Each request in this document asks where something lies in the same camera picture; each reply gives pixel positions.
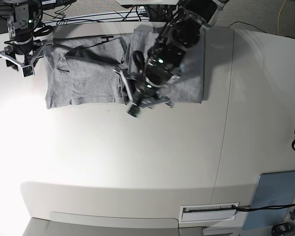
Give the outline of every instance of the white table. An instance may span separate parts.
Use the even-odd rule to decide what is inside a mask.
[[[138,26],[104,24],[63,26],[55,35]],[[7,38],[0,35],[0,50]],[[181,205],[247,205],[261,173],[295,169],[295,40],[213,28],[206,50],[208,100],[158,106],[139,119],[118,104],[47,110],[43,62],[23,79],[0,60],[0,235],[21,235],[29,221],[22,183],[31,217],[70,207],[75,214],[177,218]],[[56,202],[50,183],[63,190]],[[241,227],[244,219],[206,224],[206,233]]]

